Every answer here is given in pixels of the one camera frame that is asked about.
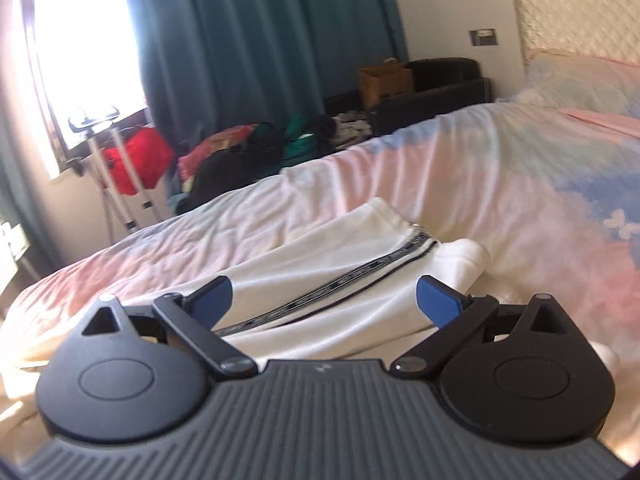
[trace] black leather chair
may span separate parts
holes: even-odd
[[[414,74],[415,94],[381,102],[368,110],[375,136],[391,134],[399,128],[466,106],[493,101],[491,83],[482,77],[480,65],[473,59],[421,59],[406,66]],[[326,99],[324,107],[331,116],[363,109],[358,91]]]

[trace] quilted headboard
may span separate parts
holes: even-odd
[[[515,0],[523,56],[559,49],[640,64],[640,0]]]

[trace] electrical outlet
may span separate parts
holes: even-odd
[[[470,30],[471,44],[473,46],[491,46],[498,44],[498,36],[494,28],[479,28]]]

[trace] ribbed surface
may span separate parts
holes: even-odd
[[[42,480],[580,479],[626,466],[595,440],[555,450],[484,441],[428,386],[376,362],[271,362],[222,384],[198,418],[146,444],[107,450],[56,441],[27,466]]]

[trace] window frame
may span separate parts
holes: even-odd
[[[60,124],[53,111],[51,102],[47,97],[47,92],[44,85],[44,79],[40,70],[40,62],[38,57],[38,48],[36,45],[36,33],[35,33],[35,0],[20,0],[22,4],[22,25],[27,42],[27,53],[29,57],[29,65],[31,68],[31,77],[38,98],[38,106],[40,107],[40,113],[42,115],[42,121],[47,131],[47,137],[49,137],[49,143],[53,150],[54,156],[58,163],[60,172],[65,171],[70,166],[69,162],[75,158],[85,158],[89,156],[90,150],[87,142],[80,142],[77,146],[71,149],[66,145],[66,141],[63,137]],[[144,108],[130,116],[119,118],[116,121],[116,126],[119,129],[130,128],[139,124],[147,124],[147,108]],[[108,136],[98,134],[98,140],[104,140]]]

